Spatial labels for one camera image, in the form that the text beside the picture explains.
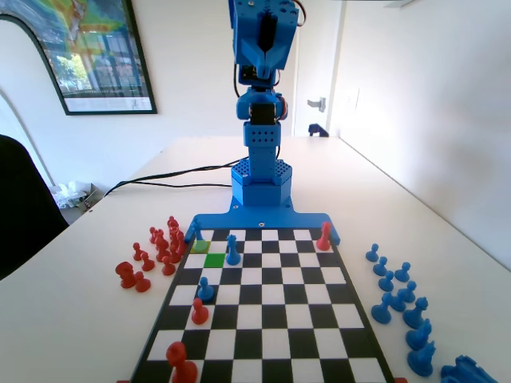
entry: blue pawn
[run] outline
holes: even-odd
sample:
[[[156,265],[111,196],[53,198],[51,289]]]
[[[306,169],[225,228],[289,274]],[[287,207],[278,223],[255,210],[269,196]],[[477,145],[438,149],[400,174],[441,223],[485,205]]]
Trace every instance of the blue pawn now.
[[[197,296],[203,303],[211,301],[213,299],[215,291],[213,291],[213,288],[208,285],[208,279],[206,277],[202,277],[199,281],[199,284],[200,289],[199,294],[197,294]]]
[[[391,299],[392,299],[392,294],[385,293],[382,296],[382,303],[379,305],[374,305],[370,309],[370,314],[373,316],[373,318],[376,322],[386,325],[392,319],[392,317],[390,316],[390,311],[389,311],[389,304],[390,304]]]
[[[406,343],[411,349],[418,351],[427,344],[430,334],[431,323],[429,319],[426,319],[418,329],[406,333]]]
[[[409,281],[406,285],[406,289],[400,289],[399,291],[405,291],[405,299],[404,301],[407,303],[412,303],[415,300],[414,290],[417,288],[417,283],[414,281]]]
[[[419,351],[410,351],[407,358],[408,365],[417,375],[428,377],[433,373],[431,359],[435,350],[434,342],[431,342]]]
[[[408,280],[410,279],[410,276],[408,275],[408,270],[409,269],[410,269],[410,264],[408,262],[404,262],[402,264],[402,269],[401,270],[397,270],[394,273],[394,277],[396,277],[396,279],[399,282],[408,282]]]
[[[376,251],[378,251],[378,244],[375,243],[370,247],[370,251],[366,253],[366,259],[371,262],[378,261],[378,254],[376,254]]]
[[[390,307],[392,307],[394,310],[402,312],[406,308],[406,304],[404,301],[405,298],[405,291],[398,291],[397,295],[395,297],[392,297],[392,301],[390,302]]]
[[[373,266],[373,271],[376,275],[382,277],[386,274],[386,257],[380,257],[380,263],[378,265]]]
[[[415,303],[415,308],[405,311],[402,315],[402,318],[404,319],[405,323],[412,329],[418,329],[424,322],[424,319],[422,318],[422,311],[427,309],[427,307],[427,299],[418,298]]]
[[[238,253],[236,249],[236,236],[233,234],[230,234],[227,237],[227,245],[229,246],[229,252],[227,254],[227,258],[225,259],[225,262],[227,262],[231,266],[235,266],[238,263],[240,263],[241,255]]]
[[[393,277],[394,273],[392,271],[387,271],[385,277],[378,281],[378,286],[380,286],[380,289],[383,291],[392,291],[392,289],[394,289],[394,284],[391,282]]]

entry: framed picture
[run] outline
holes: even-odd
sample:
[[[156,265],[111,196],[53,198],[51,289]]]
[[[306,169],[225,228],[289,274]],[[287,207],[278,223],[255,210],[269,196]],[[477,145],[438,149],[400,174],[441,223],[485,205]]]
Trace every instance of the framed picture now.
[[[0,0],[1,20],[32,38],[65,114],[156,113],[130,0]]]

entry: white wall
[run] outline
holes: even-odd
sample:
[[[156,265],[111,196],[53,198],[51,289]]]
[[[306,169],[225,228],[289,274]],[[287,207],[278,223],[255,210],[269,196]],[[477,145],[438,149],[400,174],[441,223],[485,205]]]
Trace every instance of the white wall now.
[[[347,4],[334,128],[510,268],[511,2],[384,5]]]
[[[0,46],[8,53],[0,57],[0,91],[56,183],[80,180],[108,189],[179,136],[237,135],[243,144],[228,0],[133,0],[133,7],[157,115],[66,116],[32,41],[16,25],[0,22]],[[290,106],[294,72],[293,49],[277,87]],[[283,121],[286,135],[291,112]]]

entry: blue base plate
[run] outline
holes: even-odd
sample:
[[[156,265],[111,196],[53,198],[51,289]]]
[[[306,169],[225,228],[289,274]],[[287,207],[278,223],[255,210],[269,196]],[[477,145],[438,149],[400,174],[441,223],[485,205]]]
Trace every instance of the blue base plate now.
[[[244,206],[235,197],[232,197],[231,208],[223,214],[198,214],[194,217],[201,227],[208,229],[251,229],[264,227],[272,228],[321,228],[323,222],[332,223],[325,213],[297,213],[293,209],[291,197],[279,206]],[[341,239],[332,223],[331,238],[336,245]],[[193,230],[189,227],[184,236],[186,243],[193,237]]]

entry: door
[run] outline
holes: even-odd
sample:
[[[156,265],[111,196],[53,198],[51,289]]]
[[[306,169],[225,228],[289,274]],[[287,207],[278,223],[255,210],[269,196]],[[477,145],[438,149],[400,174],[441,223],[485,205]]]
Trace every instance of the door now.
[[[297,63],[293,134],[308,136],[310,124],[329,130],[339,51],[343,1],[301,0],[307,20],[296,32]]]

